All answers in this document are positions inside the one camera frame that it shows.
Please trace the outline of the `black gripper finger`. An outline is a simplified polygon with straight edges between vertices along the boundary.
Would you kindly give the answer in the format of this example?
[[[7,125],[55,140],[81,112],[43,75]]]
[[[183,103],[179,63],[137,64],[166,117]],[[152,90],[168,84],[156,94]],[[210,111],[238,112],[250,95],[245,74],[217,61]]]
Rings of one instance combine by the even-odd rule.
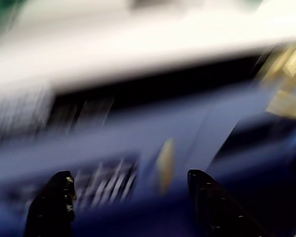
[[[213,177],[200,169],[187,173],[189,197],[206,237],[267,237],[268,232]]]
[[[26,237],[72,237],[76,192],[68,170],[59,171],[39,190],[26,218]]]

